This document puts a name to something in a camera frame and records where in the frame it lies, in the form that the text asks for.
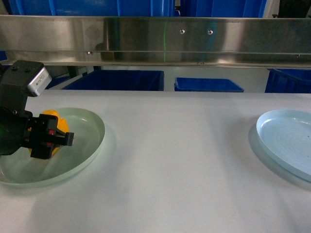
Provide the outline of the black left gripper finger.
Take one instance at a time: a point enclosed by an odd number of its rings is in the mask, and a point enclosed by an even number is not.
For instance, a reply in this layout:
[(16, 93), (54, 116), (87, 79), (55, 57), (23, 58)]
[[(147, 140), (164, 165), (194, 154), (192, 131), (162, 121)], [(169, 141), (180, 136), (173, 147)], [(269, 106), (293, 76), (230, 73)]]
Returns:
[(48, 160), (56, 148), (72, 146), (74, 133), (58, 128), (59, 118), (53, 115), (40, 114), (31, 121), (30, 148), (31, 157)]

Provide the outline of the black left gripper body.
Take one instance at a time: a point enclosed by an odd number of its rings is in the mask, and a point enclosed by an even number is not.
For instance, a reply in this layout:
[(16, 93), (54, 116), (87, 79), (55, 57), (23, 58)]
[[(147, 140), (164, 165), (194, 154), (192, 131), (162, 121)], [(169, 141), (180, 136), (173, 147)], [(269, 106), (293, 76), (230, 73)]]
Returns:
[(38, 148), (34, 132), (38, 129), (39, 118), (28, 115), (20, 117), (10, 110), (0, 109), (0, 154), (11, 155), (19, 148), (32, 150), (34, 155)]

